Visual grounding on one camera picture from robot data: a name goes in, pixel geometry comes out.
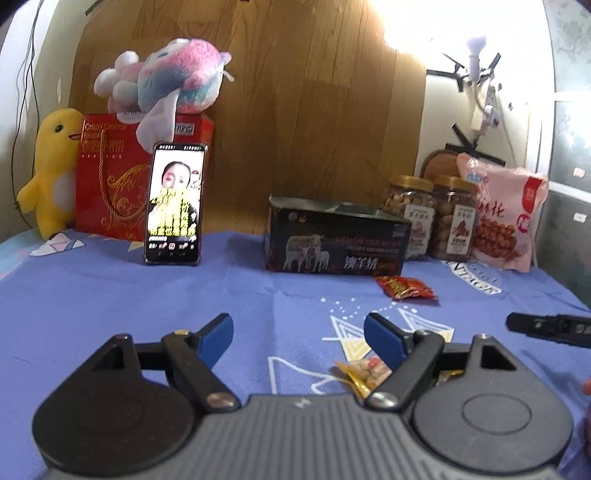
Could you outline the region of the yellow snack packet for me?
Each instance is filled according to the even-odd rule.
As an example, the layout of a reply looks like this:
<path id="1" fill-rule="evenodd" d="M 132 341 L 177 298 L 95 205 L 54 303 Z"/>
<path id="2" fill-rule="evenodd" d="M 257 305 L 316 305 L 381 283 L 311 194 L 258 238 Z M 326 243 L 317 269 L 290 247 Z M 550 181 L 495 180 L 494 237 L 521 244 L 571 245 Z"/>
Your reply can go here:
<path id="1" fill-rule="evenodd" d="M 352 382 L 353 391 L 360 400 L 368 398 L 392 375 L 392 370 L 377 356 L 351 362 L 336 361 L 335 365 Z"/>

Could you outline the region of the red candy wrapper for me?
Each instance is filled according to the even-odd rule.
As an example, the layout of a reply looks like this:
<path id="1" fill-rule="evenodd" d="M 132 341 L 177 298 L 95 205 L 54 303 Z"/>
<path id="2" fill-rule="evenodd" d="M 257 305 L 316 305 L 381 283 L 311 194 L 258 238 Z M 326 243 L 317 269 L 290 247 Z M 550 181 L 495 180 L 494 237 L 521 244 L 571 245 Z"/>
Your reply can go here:
<path id="1" fill-rule="evenodd" d="M 394 300 L 438 299 L 431 287 L 429 287 L 423 281 L 415 278 L 401 276 L 377 276 L 375 280 L 384 291 L 384 294 Z"/>

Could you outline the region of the blue patterned tablecloth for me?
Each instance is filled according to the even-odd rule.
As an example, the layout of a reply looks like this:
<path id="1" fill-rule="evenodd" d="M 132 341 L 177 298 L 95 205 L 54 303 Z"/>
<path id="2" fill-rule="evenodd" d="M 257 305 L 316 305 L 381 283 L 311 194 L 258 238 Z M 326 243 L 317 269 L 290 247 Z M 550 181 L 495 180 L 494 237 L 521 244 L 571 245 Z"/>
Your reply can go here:
<path id="1" fill-rule="evenodd" d="M 561 473 L 586 479 L 582 383 L 590 353 L 507 330 L 513 312 L 585 316 L 587 307 L 541 269 L 526 274 L 479 263 L 409 262 L 404 275 L 436 300 L 397 301 L 369 277 L 276 273 L 263 242 L 238 233 L 204 237 L 201 261 L 149 266 L 139 247 L 69 231 L 58 246 L 26 232 L 1 247 L 1 475 L 33 479 L 44 471 L 31 422 L 38 405 L 111 336 L 153 342 L 197 330 L 226 312 L 235 339 L 216 374 L 240 398 L 252 394 L 346 391 L 335 365 L 363 355 L 370 312 L 406 329 L 432 328 L 458 343 L 495 336 L 569 407 L 575 432 Z"/>

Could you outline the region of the nut jar gold lid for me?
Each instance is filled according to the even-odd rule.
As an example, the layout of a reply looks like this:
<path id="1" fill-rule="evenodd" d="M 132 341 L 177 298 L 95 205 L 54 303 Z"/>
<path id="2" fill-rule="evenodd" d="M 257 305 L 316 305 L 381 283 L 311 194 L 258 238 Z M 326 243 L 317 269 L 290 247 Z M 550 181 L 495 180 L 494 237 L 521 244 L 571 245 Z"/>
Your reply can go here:
<path id="1" fill-rule="evenodd" d="M 434 184 L 410 175 L 393 175 L 383 195 L 382 209 L 412 223 L 406 258 L 419 260 L 427 255 L 437 201 Z"/>
<path id="2" fill-rule="evenodd" d="M 437 175 L 433 183 L 436 209 L 429 254 L 439 260 L 467 261 L 477 221 L 477 185 L 449 175 Z"/>

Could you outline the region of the dark printed storage box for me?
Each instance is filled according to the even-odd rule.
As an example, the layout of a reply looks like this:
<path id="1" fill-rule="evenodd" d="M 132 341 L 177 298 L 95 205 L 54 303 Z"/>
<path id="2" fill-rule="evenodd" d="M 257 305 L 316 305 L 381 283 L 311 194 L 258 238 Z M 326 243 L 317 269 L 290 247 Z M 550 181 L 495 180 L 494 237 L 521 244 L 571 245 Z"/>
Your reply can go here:
<path id="1" fill-rule="evenodd" d="M 264 251 L 276 272 L 396 276 L 412 223 L 373 207 L 270 195 Z"/>

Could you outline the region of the smartphone with lit screen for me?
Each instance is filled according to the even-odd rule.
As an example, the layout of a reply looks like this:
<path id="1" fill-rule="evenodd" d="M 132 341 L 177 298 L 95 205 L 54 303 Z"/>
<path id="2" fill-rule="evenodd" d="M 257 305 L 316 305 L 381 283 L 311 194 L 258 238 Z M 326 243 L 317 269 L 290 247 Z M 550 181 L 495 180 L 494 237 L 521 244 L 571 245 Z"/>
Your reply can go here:
<path id="1" fill-rule="evenodd" d="M 146 206 L 144 261 L 147 264 L 199 263 L 207 153 L 204 143 L 155 146 Z"/>

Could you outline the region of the pink snack bag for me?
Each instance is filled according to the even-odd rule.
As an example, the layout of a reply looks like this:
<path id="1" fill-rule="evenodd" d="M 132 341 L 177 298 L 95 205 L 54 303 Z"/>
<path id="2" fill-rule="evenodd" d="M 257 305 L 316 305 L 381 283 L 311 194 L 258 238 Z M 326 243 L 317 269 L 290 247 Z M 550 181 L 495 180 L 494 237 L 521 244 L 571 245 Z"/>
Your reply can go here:
<path id="1" fill-rule="evenodd" d="M 457 157 L 457 166 L 463 179 L 477 185 L 472 257 L 495 268 L 529 272 L 535 218 L 548 197 L 548 179 L 468 154 Z"/>

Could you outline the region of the brown round board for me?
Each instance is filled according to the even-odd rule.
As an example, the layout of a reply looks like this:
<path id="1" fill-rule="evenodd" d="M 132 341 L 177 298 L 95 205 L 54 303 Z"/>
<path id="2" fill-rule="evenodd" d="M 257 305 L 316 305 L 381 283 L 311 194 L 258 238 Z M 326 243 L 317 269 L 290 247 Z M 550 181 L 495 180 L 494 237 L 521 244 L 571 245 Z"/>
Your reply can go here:
<path id="1" fill-rule="evenodd" d="M 457 164 L 458 153 L 451 150 L 436 150 L 423 162 L 420 177 L 433 181 L 439 175 L 460 177 Z"/>

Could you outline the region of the red gift box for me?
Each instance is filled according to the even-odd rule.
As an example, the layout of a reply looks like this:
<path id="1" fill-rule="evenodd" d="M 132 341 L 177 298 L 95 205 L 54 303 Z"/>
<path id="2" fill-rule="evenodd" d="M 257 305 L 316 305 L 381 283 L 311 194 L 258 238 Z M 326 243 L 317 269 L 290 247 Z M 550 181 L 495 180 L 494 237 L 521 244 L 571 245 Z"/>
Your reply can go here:
<path id="1" fill-rule="evenodd" d="M 114 114 L 84 117 L 76 171 L 76 230 L 144 240 L 152 155 L 137 142 L 136 129 Z"/>

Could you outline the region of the yellow duck plush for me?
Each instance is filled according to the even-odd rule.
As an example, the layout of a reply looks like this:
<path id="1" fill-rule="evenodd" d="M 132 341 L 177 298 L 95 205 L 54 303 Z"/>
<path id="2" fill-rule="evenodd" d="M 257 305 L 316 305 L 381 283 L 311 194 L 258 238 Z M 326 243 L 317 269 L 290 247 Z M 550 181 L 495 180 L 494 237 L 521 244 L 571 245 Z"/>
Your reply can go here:
<path id="1" fill-rule="evenodd" d="M 52 238 L 75 219 L 75 184 L 84 116 L 72 108 L 49 114 L 37 133 L 32 179 L 16 201 L 22 213 L 35 211 L 40 236 Z"/>

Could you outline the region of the pink plush toy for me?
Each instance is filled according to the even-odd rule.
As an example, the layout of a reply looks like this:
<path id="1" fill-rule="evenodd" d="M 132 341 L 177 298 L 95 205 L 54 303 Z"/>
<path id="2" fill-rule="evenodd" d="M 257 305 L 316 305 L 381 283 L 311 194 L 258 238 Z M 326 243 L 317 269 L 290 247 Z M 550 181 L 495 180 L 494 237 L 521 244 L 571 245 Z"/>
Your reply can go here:
<path id="1" fill-rule="evenodd" d="M 137 124 L 137 142 L 150 153 L 173 141 L 178 114 L 200 114 L 215 103 L 222 81 L 235 80 L 226 70 L 230 61 L 231 54 L 211 42 L 177 38 L 145 60 L 121 53 L 98 74 L 93 91 L 120 122 Z"/>

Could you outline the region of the white wall charger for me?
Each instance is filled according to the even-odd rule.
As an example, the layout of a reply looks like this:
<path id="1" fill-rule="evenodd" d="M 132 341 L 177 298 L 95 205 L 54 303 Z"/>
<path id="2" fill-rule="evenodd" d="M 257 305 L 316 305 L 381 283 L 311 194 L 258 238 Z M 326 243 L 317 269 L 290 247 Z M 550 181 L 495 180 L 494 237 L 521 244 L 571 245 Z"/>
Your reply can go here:
<path id="1" fill-rule="evenodd" d="M 485 46 L 485 37 L 473 38 L 468 42 L 470 50 L 469 81 L 475 104 L 471 128 L 477 136 L 485 135 L 491 128 L 498 128 L 502 120 L 501 110 L 497 103 L 497 89 L 494 85 L 495 68 L 501 60 L 501 55 L 497 53 L 489 66 L 482 68 L 480 54 Z"/>

